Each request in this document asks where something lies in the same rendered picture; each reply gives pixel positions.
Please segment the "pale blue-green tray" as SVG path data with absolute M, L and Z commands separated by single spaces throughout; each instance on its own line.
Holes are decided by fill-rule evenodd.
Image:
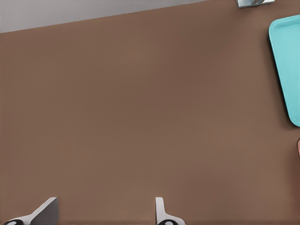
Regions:
M 269 38 L 288 116 L 300 127 L 300 15 L 274 20 Z

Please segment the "silver frame post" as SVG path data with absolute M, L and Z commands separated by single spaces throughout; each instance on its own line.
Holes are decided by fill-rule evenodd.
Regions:
M 265 4 L 271 4 L 275 0 L 236 0 L 238 8 L 256 7 Z

